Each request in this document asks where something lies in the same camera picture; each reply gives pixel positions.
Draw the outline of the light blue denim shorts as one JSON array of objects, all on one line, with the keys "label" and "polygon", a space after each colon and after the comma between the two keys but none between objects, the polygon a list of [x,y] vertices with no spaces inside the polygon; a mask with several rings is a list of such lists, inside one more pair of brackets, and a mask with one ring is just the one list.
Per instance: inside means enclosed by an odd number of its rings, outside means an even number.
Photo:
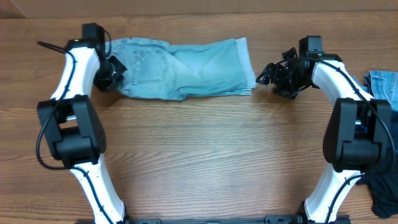
[{"label": "light blue denim shorts", "polygon": [[127,70],[119,92],[131,98],[182,101],[189,97],[251,95],[256,86],[246,38],[205,45],[123,38],[106,43]]}]

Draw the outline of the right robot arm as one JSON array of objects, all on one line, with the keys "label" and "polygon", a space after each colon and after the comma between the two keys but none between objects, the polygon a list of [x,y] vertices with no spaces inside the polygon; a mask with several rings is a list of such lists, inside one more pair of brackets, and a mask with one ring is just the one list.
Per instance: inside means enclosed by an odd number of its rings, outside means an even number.
[{"label": "right robot arm", "polygon": [[353,185],[395,166],[390,103],[361,89],[340,56],[324,52],[320,36],[300,39],[280,62],[269,63],[256,83],[273,83],[274,93],[291,100],[310,86],[318,88],[333,107],[323,138],[326,166],[315,190],[295,215],[267,215],[265,223],[350,223],[349,216],[337,213]]}]

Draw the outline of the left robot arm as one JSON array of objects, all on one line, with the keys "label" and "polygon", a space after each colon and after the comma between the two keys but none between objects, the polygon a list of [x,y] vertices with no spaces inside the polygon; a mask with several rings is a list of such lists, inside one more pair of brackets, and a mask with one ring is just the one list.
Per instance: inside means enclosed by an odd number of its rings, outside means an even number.
[{"label": "left robot arm", "polygon": [[130,223],[106,167],[106,134],[90,96],[92,89],[111,91],[123,80],[126,67],[111,53],[105,40],[108,31],[96,23],[82,25],[82,37],[59,47],[39,45],[65,55],[65,68],[57,89],[37,105],[41,129],[35,145],[38,162],[49,170],[40,155],[46,140],[52,157],[62,162],[80,183],[94,215],[94,223]]}]

